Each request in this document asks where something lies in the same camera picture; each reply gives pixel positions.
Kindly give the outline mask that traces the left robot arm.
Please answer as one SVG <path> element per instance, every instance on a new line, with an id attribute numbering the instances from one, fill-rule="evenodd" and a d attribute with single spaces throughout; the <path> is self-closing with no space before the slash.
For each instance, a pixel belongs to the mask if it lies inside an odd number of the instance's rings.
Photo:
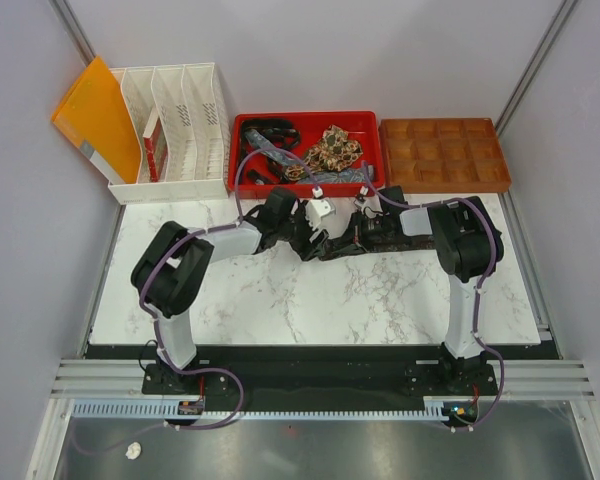
<path id="1" fill-rule="evenodd" d="M 262 204 L 228 224 L 188 229 L 175 221 L 164 223 L 131 273 L 139 306 L 151 317 L 158 354 L 168 366 L 165 382 L 188 393 L 199 382 L 191 363 L 197 354 L 189 309 L 196 300 L 207 269 L 215 262 L 260 254 L 286 242 L 303 260 L 320 253 L 328 239 L 325 220 L 336 213 L 327 198 L 299 199 L 276 187 Z"/>

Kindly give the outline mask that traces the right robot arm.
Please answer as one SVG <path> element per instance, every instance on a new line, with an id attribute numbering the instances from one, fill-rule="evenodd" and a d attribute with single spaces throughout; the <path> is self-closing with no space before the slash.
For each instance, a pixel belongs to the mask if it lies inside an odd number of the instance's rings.
<path id="1" fill-rule="evenodd" d="M 477 196 L 410 208 L 399 186 L 379 193 L 380 210 L 352 213 L 345 232 L 325 241 L 321 258 L 435 251 L 449 279 L 450 306 L 434 378 L 445 391 L 461 393 L 492 372 L 479 324 L 484 283 L 504 256 L 501 232 Z"/>

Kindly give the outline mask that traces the brown blue patterned tie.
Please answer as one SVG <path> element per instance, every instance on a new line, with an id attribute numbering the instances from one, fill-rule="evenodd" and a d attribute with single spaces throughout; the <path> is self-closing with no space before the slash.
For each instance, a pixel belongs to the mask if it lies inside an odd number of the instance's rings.
<path id="1" fill-rule="evenodd" d="M 317 258 L 321 261 L 336 260 L 366 254 L 399 253 L 406 251 L 434 250 L 430 236 L 398 237 L 340 237 L 324 242 Z"/>

